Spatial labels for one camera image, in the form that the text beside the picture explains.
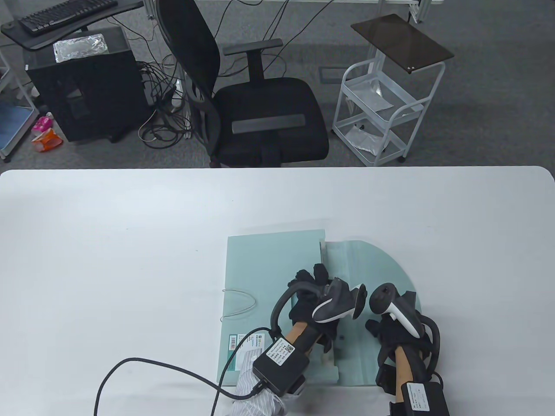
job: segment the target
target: pink bottle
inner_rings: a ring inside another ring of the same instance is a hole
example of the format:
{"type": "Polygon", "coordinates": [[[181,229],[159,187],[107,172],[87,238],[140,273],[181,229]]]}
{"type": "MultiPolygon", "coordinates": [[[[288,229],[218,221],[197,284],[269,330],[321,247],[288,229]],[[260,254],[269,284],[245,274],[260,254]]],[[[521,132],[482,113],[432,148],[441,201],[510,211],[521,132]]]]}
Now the pink bottle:
{"type": "Polygon", "coordinates": [[[52,127],[52,125],[54,124],[53,120],[54,120],[54,116],[52,115],[52,113],[50,113],[50,112],[46,113],[46,116],[40,117],[37,120],[37,122],[35,123],[35,125],[31,129],[31,132],[35,136],[39,136],[39,135],[43,134],[46,130],[48,130],[52,127]]]}

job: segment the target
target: white label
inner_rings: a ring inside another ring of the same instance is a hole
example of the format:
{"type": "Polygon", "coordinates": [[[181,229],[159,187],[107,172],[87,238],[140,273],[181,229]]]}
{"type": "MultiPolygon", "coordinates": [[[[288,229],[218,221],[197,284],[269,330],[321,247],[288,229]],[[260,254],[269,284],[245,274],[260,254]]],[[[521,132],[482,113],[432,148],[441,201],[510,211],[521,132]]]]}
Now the white label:
{"type": "Polygon", "coordinates": [[[281,366],[285,360],[289,358],[295,347],[287,342],[284,338],[278,341],[268,350],[266,355],[272,359],[277,365],[281,366]]]}
{"type": "MultiPolygon", "coordinates": [[[[237,335],[237,344],[241,342],[243,338],[245,338],[246,334],[238,334],[237,335]]],[[[245,356],[248,351],[253,351],[255,349],[259,349],[260,351],[256,356],[258,357],[264,351],[264,334],[252,334],[249,338],[245,340],[237,354],[235,355],[235,371],[241,371],[243,368],[243,363],[245,361],[245,356]]]]}
{"type": "Polygon", "coordinates": [[[236,346],[237,346],[237,335],[230,335],[229,336],[229,351],[235,351],[236,346]]]}
{"type": "Polygon", "coordinates": [[[423,384],[407,383],[408,398],[411,401],[412,410],[418,412],[429,412],[428,397],[423,384]]]}

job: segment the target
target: qr code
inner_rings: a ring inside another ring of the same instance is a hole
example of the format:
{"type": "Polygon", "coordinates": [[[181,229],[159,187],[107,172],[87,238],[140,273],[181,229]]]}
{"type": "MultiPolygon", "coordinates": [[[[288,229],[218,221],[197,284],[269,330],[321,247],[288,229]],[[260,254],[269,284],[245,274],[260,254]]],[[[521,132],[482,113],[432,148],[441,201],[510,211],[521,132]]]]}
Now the qr code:
{"type": "Polygon", "coordinates": [[[237,345],[237,336],[236,335],[229,336],[229,351],[235,351],[236,345],[237,345]]]}

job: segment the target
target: chair seat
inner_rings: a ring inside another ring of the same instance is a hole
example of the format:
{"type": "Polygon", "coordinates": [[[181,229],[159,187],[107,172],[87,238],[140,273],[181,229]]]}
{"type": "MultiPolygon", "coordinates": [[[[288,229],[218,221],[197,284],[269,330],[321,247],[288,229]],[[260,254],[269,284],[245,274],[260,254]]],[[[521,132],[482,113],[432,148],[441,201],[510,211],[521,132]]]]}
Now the chair seat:
{"type": "Polygon", "coordinates": [[[214,96],[221,116],[219,162],[228,166],[260,166],[264,149],[272,146],[281,163],[320,160],[329,141],[318,102],[307,83],[296,78],[271,78],[230,85],[214,96]],[[285,130],[233,134],[232,121],[304,114],[306,125],[285,130]]]}

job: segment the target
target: cable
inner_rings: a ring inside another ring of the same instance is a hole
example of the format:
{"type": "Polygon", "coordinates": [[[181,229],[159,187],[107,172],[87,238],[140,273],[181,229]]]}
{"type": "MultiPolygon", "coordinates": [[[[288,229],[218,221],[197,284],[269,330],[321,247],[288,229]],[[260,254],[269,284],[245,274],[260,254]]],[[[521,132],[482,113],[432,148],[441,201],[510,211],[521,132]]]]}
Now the cable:
{"type": "Polygon", "coordinates": [[[232,316],[241,315],[242,313],[245,313],[245,312],[251,310],[252,308],[254,308],[256,306],[256,298],[253,295],[251,295],[250,293],[247,293],[247,292],[245,292],[243,290],[240,290],[240,289],[222,289],[221,291],[224,292],[224,293],[225,292],[240,293],[241,295],[245,295],[245,296],[250,297],[253,300],[253,303],[250,306],[247,306],[246,308],[240,309],[238,311],[234,311],[232,313],[228,313],[227,315],[222,315],[220,317],[220,322],[222,322],[224,320],[224,318],[230,318],[232,316]]]}
{"type": "MultiPolygon", "coordinates": [[[[150,39],[145,39],[147,42],[152,42],[154,40],[154,30],[157,27],[158,27],[158,22],[156,22],[152,27],[152,35],[150,36],[150,39]]],[[[141,40],[141,38],[127,38],[127,40],[141,40]]]]}
{"type": "Polygon", "coordinates": [[[138,62],[140,72],[148,78],[143,83],[149,83],[151,86],[150,96],[154,101],[155,110],[149,119],[139,128],[137,134],[146,147],[156,150],[171,148],[183,138],[190,138],[192,134],[189,118],[181,113],[185,106],[186,97],[183,94],[180,96],[181,106],[174,111],[168,109],[164,102],[167,93],[171,92],[174,88],[175,73],[177,71],[177,65],[173,65],[174,69],[171,75],[167,75],[163,71],[166,66],[169,66],[165,65],[167,58],[168,55],[163,58],[162,64],[156,63],[156,65],[148,62],[138,62]],[[155,114],[158,114],[161,118],[158,122],[154,120],[155,114]],[[170,133],[170,137],[164,138],[161,135],[162,132],[170,133]]]}
{"type": "Polygon", "coordinates": [[[275,53],[265,53],[264,55],[281,59],[281,61],[283,62],[283,65],[285,66],[285,69],[283,70],[283,73],[280,76],[280,78],[283,78],[285,76],[285,73],[287,72],[287,61],[285,60],[285,58],[279,55],[276,55],[275,53]]]}
{"type": "Polygon", "coordinates": [[[214,403],[212,404],[212,411],[210,412],[210,416],[214,416],[214,413],[216,412],[216,406],[218,405],[218,398],[220,397],[220,392],[222,394],[224,393],[224,390],[221,389],[222,384],[224,384],[224,376],[225,376],[225,372],[228,370],[229,364],[231,363],[231,360],[233,360],[233,357],[235,357],[235,354],[237,353],[237,351],[239,350],[239,348],[241,347],[241,345],[243,345],[243,343],[255,332],[258,331],[267,331],[268,334],[272,334],[270,328],[266,328],[266,327],[260,327],[257,329],[253,329],[252,331],[250,331],[247,335],[245,335],[243,337],[243,339],[237,344],[237,346],[235,347],[235,349],[233,350],[233,352],[231,353],[231,356],[229,357],[228,361],[226,362],[224,369],[221,371],[221,375],[220,375],[220,382],[218,383],[218,388],[216,389],[216,397],[214,397],[214,403]]]}
{"type": "MultiPolygon", "coordinates": [[[[282,5],[282,8],[280,8],[281,10],[281,15],[279,17],[279,19],[277,20],[276,26],[274,27],[274,30],[272,31],[272,33],[270,34],[270,37],[268,39],[271,39],[274,37],[274,33],[276,33],[276,30],[281,22],[281,18],[283,17],[284,13],[285,13],[285,9],[287,8],[287,5],[289,4],[289,0],[285,0],[285,2],[282,5]]],[[[276,16],[274,17],[274,20],[276,19],[276,17],[279,14],[279,10],[277,11],[278,13],[276,14],[276,16]]],[[[272,21],[272,23],[270,23],[270,26],[268,27],[268,30],[271,28],[272,24],[274,23],[274,21],[272,21]]]]}
{"type": "Polygon", "coordinates": [[[144,127],[144,125],[145,125],[146,123],[148,123],[148,122],[152,119],[152,117],[154,117],[154,114],[156,114],[156,111],[157,111],[157,110],[154,110],[153,113],[152,113],[152,115],[148,118],[148,120],[145,121],[145,122],[141,125],[141,127],[139,127],[139,130],[137,130],[137,136],[139,136],[139,138],[140,138],[142,141],[144,141],[145,143],[147,143],[147,142],[149,142],[149,141],[154,141],[154,140],[156,140],[156,137],[155,137],[154,139],[151,139],[151,140],[145,140],[145,139],[143,139],[143,138],[140,136],[140,131],[141,131],[141,129],[144,127]]]}
{"type": "Polygon", "coordinates": [[[125,29],[127,29],[131,33],[136,34],[140,39],[144,40],[144,43],[147,45],[147,49],[148,49],[148,52],[150,53],[150,56],[152,57],[153,61],[156,62],[157,65],[159,65],[158,62],[156,61],[156,58],[154,57],[154,54],[152,53],[152,50],[150,49],[150,45],[149,45],[149,42],[152,42],[152,40],[154,40],[154,30],[155,30],[156,26],[152,30],[152,40],[147,40],[145,36],[141,35],[139,32],[134,31],[133,29],[129,28],[128,26],[126,26],[125,24],[123,24],[122,22],[117,20],[115,17],[111,16],[111,18],[114,19],[117,23],[112,23],[110,20],[108,20],[109,19],[108,17],[106,18],[106,21],[110,24],[115,24],[115,25],[118,24],[120,26],[123,26],[125,29]]]}
{"type": "Polygon", "coordinates": [[[100,387],[98,388],[97,391],[97,397],[96,400],[94,401],[94,413],[93,416],[98,416],[98,404],[100,402],[100,395],[102,394],[102,389],[104,388],[104,385],[106,384],[106,382],[108,381],[108,379],[112,376],[112,374],[114,374],[114,372],[121,367],[123,364],[125,363],[129,363],[129,362],[139,362],[139,363],[146,363],[146,364],[152,364],[154,366],[158,366],[158,367],[164,367],[164,368],[169,368],[170,370],[175,370],[175,371],[179,371],[180,373],[183,374],[187,374],[188,376],[191,376],[193,378],[196,378],[199,381],[202,381],[203,383],[209,385],[210,387],[212,387],[213,389],[216,389],[218,391],[218,393],[223,394],[224,396],[229,397],[230,399],[233,400],[247,400],[250,399],[251,397],[256,396],[258,393],[260,393],[266,386],[264,383],[259,383],[257,384],[249,394],[246,394],[244,396],[238,396],[235,394],[231,394],[226,390],[223,390],[221,388],[221,386],[218,386],[216,384],[214,384],[213,382],[211,382],[210,380],[207,380],[206,378],[204,378],[203,376],[199,376],[196,373],[193,373],[192,371],[186,370],[185,368],[181,368],[181,367],[177,367],[177,366],[173,366],[171,364],[166,364],[163,363],[161,361],[155,361],[152,359],[147,359],[147,358],[138,358],[138,357],[132,357],[132,358],[126,358],[124,360],[121,360],[119,363],[117,363],[114,367],[112,367],[112,369],[108,372],[108,374],[106,374],[106,376],[104,377],[104,379],[102,380],[100,387]]]}
{"type": "Polygon", "coordinates": [[[432,374],[435,374],[435,376],[437,377],[437,379],[440,381],[440,386],[441,386],[441,389],[443,390],[443,379],[441,378],[441,376],[439,375],[439,373],[437,373],[436,371],[434,371],[432,374]]]}
{"type": "Polygon", "coordinates": [[[312,21],[320,14],[324,11],[324,9],[326,7],[328,7],[331,3],[333,3],[334,0],[329,0],[313,17],[312,19],[309,20],[309,22],[304,26],[304,28],[301,29],[301,31],[299,33],[297,33],[295,36],[293,36],[285,45],[283,45],[283,47],[279,50],[279,52],[277,53],[277,56],[272,60],[272,62],[270,62],[270,64],[264,68],[264,71],[266,71],[278,58],[279,55],[281,55],[281,52],[283,52],[283,50],[287,47],[287,45],[289,45],[292,41],[294,41],[302,32],[305,31],[305,29],[309,26],[310,23],[312,23],[312,21]]]}
{"type": "MultiPolygon", "coordinates": [[[[243,0],[236,0],[236,1],[238,1],[241,4],[244,4],[245,6],[259,6],[264,0],[258,0],[258,2],[256,3],[247,3],[247,2],[244,2],[243,0]]],[[[228,5],[225,6],[224,13],[222,13],[221,15],[220,24],[218,24],[218,28],[216,29],[216,34],[214,35],[214,39],[216,39],[216,36],[218,36],[218,33],[220,32],[221,24],[224,21],[224,16],[228,11],[229,6],[231,6],[232,3],[233,3],[233,0],[229,0],[228,5]]]]}
{"type": "Polygon", "coordinates": [[[426,368],[428,379],[431,379],[432,374],[436,370],[437,361],[439,360],[439,356],[440,356],[440,348],[441,348],[440,329],[437,327],[437,324],[431,318],[428,318],[427,316],[422,314],[419,314],[418,317],[420,319],[420,322],[426,325],[432,332],[432,344],[434,347],[434,351],[430,352],[430,361],[428,362],[428,367],[426,368]]]}

